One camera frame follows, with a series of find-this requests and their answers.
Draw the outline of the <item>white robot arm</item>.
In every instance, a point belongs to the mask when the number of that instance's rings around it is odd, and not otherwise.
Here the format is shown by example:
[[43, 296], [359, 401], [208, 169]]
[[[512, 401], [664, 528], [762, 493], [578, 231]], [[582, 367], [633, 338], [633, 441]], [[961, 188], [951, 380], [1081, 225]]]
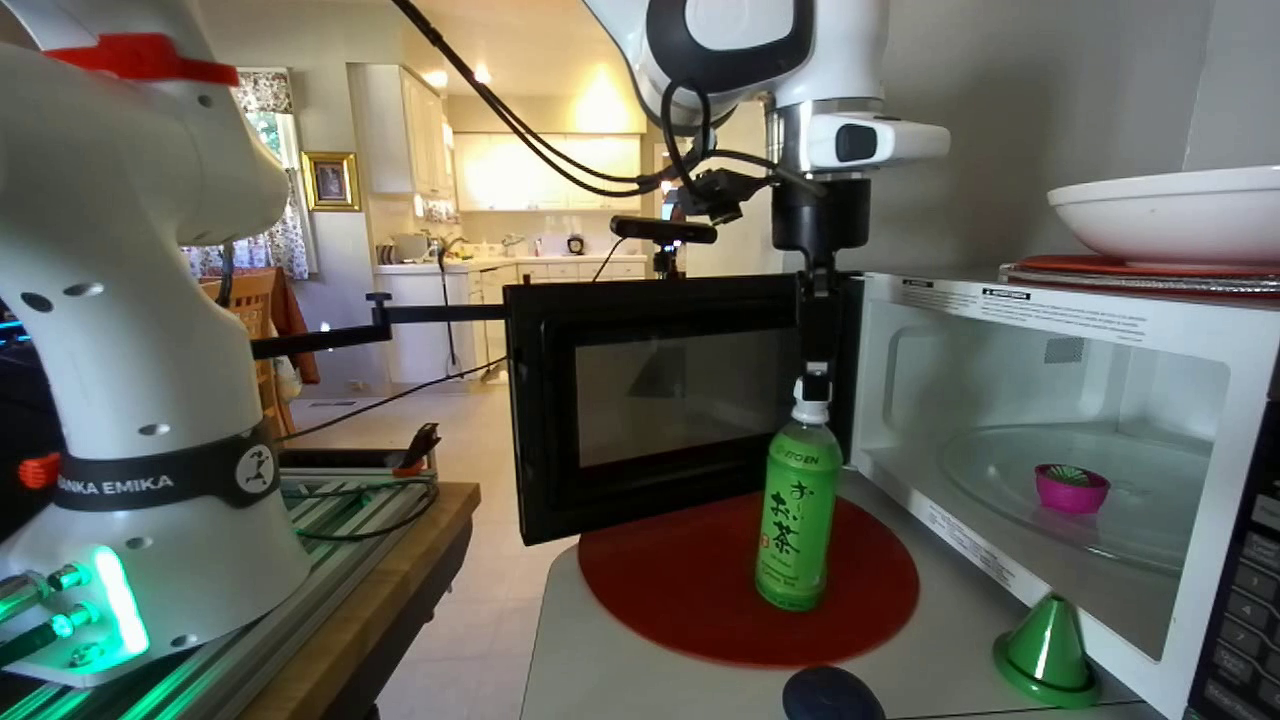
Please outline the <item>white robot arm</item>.
[[940, 125], [882, 110], [888, 0], [582, 0], [667, 140], [675, 210], [729, 225], [773, 193], [773, 244], [832, 271], [866, 238], [866, 173], [935, 160]]

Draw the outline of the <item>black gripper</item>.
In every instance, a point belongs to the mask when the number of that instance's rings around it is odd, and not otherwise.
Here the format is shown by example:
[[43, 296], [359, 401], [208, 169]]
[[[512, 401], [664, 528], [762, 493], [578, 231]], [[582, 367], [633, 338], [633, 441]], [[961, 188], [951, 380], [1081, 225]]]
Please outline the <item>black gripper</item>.
[[799, 251], [809, 267], [835, 267], [844, 247], [866, 238], [866, 180], [819, 180], [817, 188], [781, 184], [773, 193], [773, 244]]

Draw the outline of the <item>white robot base arm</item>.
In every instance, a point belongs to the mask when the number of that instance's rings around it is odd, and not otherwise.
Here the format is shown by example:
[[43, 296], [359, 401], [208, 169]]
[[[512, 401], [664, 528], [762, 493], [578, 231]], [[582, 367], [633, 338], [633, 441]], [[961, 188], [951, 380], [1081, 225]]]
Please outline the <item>white robot base arm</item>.
[[188, 0], [5, 0], [0, 296], [50, 383], [50, 502], [5, 538], [5, 663], [102, 685], [306, 580], [245, 322], [191, 244], [280, 221], [284, 175]]

